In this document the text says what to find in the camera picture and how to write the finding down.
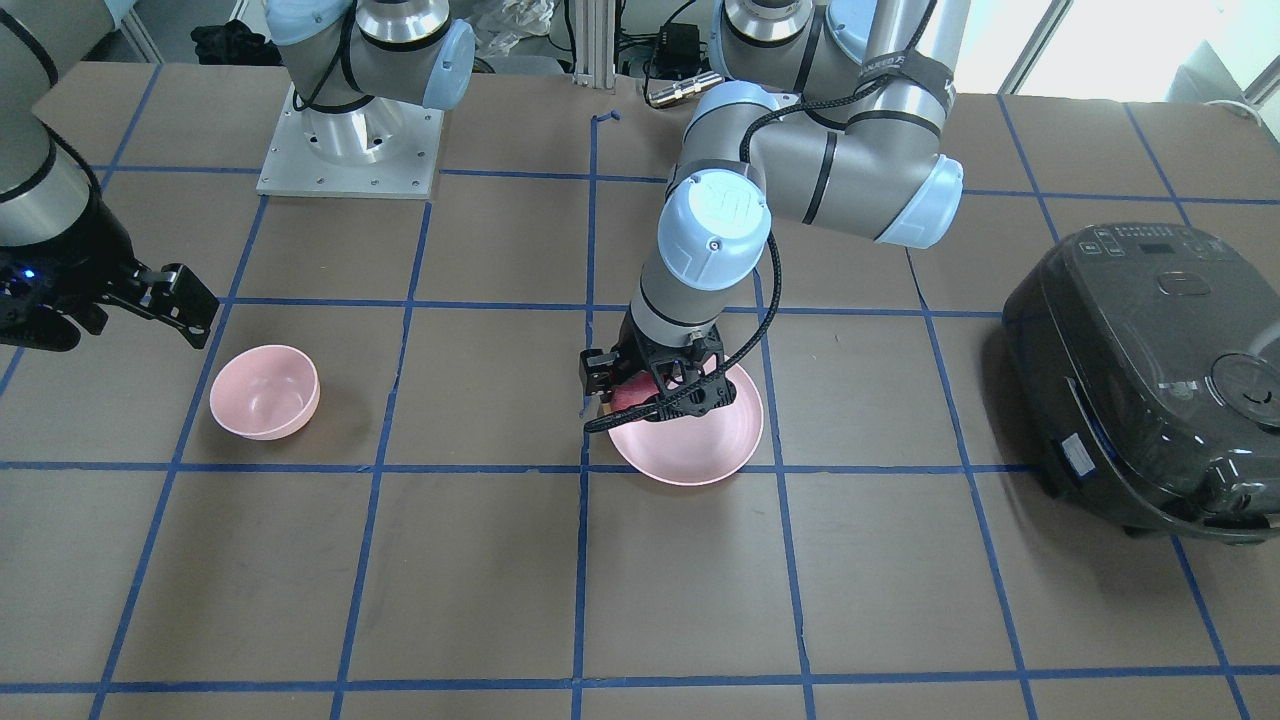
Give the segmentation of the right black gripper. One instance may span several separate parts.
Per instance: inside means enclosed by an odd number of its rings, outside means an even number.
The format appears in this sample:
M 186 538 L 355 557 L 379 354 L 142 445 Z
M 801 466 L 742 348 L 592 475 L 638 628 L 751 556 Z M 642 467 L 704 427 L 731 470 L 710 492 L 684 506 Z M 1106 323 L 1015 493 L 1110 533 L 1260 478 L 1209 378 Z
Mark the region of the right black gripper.
M 1 342 L 52 352 L 73 350 L 83 332 L 101 334 L 104 304 L 178 331 L 202 350 L 220 306 L 184 264 L 152 270 L 104 202 L 90 200 L 72 225 L 38 243 L 1 251 Z

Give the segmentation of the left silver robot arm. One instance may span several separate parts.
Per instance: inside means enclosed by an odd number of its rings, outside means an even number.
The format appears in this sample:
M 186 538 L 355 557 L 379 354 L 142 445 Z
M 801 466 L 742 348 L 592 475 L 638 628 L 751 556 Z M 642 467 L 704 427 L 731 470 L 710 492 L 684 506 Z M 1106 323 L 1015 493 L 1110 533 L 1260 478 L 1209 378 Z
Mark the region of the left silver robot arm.
M 586 432 L 731 405 L 727 370 L 760 342 L 782 288 L 777 219 L 909 249 L 937 243 L 963 196 L 942 154 L 966 1 L 722 1 L 709 44 L 724 81 L 699 100 L 612 348 L 580 357 L 611 405 Z M 717 328 L 768 255 L 765 319 L 741 352 Z

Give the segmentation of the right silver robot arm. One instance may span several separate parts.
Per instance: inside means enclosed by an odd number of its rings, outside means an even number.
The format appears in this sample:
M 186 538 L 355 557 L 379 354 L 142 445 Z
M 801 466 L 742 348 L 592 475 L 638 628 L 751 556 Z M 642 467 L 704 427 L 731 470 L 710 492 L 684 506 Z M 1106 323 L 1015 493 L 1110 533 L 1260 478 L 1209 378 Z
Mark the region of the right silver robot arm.
M 63 354 L 111 307 L 204 348 L 218 296 L 180 263 L 151 268 L 108 206 L 92 164 L 40 105 L 131 1 L 3 4 L 3 342 Z M 394 105 L 444 111 L 468 90 L 475 28 L 448 1 L 266 1 L 268 40 L 323 160 L 379 161 Z

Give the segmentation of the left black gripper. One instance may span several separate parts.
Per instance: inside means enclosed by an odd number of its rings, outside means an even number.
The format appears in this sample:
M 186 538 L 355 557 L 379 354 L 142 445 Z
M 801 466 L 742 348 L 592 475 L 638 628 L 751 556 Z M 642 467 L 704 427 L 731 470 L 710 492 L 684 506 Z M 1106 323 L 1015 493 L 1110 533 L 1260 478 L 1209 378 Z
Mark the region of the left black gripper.
M 585 397 L 613 404 L 618 387 L 645 377 L 658 379 L 655 419 L 705 416 L 714 409 L 728 407 L 739 387 L 721 373 L 724 346 L 716 325 L 690 345 L 668 346 L 646 336 L 627 310 L 614 346 L 585 348 L 579 355 L 579 377 Z

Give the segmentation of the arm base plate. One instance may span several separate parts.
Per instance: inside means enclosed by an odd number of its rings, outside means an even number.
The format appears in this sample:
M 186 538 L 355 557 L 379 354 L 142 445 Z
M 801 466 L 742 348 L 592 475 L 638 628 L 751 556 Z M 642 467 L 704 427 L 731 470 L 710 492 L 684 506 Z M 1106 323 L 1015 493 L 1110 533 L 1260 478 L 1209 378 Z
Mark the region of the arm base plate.
M 285 92 L 256 190 L 266 196 L 428 200 L 445 113 L 375 97 L 344 114 L 293 108 Z

